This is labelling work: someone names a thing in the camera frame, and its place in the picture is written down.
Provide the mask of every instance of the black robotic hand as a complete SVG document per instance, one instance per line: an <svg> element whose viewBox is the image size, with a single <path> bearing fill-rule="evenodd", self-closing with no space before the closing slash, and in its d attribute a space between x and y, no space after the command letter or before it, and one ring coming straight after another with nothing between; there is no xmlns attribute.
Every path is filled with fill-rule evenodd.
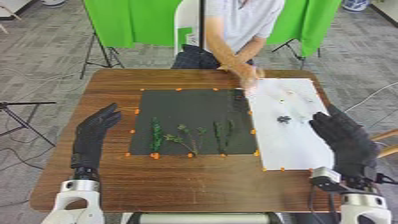
<svg viewBox="0 0 398 224"><path fill-rule="evenodd" d="M309 124L333 151L333 170L344 177L374 180L378 146L339 109L330 106L326 110L330 116L316 113Z"/></svg>
<svg viewBox="0 0 398 224"><path fill-rule="evenodd" d="M70 168L97 169L102 139L108 129L120 120L120 112L113 112L115 104L110 104L85 119L76 127L76 139L72 144Z"/></svg>

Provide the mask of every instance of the white shirt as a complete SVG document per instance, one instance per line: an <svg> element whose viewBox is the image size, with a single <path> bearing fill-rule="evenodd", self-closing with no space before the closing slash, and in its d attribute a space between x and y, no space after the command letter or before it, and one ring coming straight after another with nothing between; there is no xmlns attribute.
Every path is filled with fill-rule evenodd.
<svg viewBox="0 0 398 224"><path fill-rule="evenodd" d="M284 0L248 0L245 5L243 0L205 0L205 17L223 18L223 40L234 53L253 36L268 38L282 7ZM198 26L186 43L198 46Z"/></svg>

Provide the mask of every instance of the plant stem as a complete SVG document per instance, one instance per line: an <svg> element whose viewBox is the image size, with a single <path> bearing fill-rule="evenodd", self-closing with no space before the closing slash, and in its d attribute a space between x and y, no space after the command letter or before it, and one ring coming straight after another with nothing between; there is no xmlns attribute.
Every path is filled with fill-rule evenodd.
<svg viewBox="0 0 398 224"><path fill-rule="evenodd" d="M195 150L190 149L188 145L186 145L182 142L181 142L179 144L184 146L184 148L188 149L188 151L190 151L193 154L197 154Z"/></svg>

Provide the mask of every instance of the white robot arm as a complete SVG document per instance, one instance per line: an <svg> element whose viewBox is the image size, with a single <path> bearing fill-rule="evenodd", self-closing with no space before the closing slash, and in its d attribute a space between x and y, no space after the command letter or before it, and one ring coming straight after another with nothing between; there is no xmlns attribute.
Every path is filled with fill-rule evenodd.
<svg viewBox="0 0 398 224"><path fill-rule="evenodd" d="M62 182L51 213L42 224L104 224L99 207L99 182L69 180ZM67 210L67 205L85 200L86 208Z"/></svg>

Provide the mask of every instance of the person's arm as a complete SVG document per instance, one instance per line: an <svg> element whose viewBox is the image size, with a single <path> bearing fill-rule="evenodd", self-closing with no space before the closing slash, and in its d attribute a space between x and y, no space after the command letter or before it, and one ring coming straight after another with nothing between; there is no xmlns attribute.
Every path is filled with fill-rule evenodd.
<svg viewBox="0 0 398 224"><path fill-rule="evenodd" d="M223 41L223 21L220 17L205 18L205 44L213 52L214 58L227 69L236 73L239 78L255 78L255 69L241 62L237 55L234 55L232 49Z"/></svg>
<svg viewBox="0 0 398 224"><path fill-rule="evenodd" d="M266 42L266 39L253 36L252 37L252 40L248 41L239 53L237 53L237 60L239 62L246 62L257 55L262 47L264 47L264 42Z"/></svg>

